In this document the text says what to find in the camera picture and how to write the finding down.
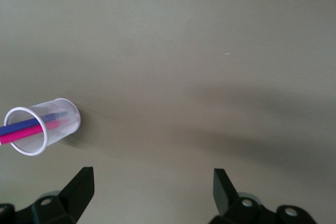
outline pen holder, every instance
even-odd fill
[[[58,98],[28,108],[13,108],[7,113],[4,125],[14,126],[31,121],[37,125],[11,133],[29,136],[11,142],[11,145],[22,154],[35,156],[47,146],[75,132],[80,125],[80,114],[72,102]]]

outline white mesh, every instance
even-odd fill
[[[8,112],[5,125],[36,118],[43,122],[46,132],[31,135],[11,143],[19,152],[34,156],[67,135],[75,132],[80,125],[80,114],[69,100],[59,98],[29,108],[17,107]]]

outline mesh pencil cup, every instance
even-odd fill
[[[13,108],[6,114],[4,125],[22,121],[29,122],[35,119],[37,120],[36,127],[39,128],[35,133],[11,142],[14,149],[27,156],[42,153],[47,146],[74,133],[80,125],[78,109],[72,102],[64,98],[28,108]]]

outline black metal bracket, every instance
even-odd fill
[[[214,171],[213,193],[219,216],[210,224],[316,224],[299,207],[280,206],[274,213],[251,198],[240,197],[223,169]]]
[[[1,224],[74,224],[90,203],[95,185],[93,168],[84,167],[57,196],[45,196],[18,212],[0,204]]]

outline screw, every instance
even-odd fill
[[[242,203],[245,207],[253,206],[252,201],[250,201],[249,199],[243,199]]]
[[[45,206],[51,202],[52,198],[47,198],[41,201],[41,206]]]
[[[287,207],[285,209],[285,213],[288,214],[289,216],[296,217],[298,215],[298,212],[296,212],[293,208]]]

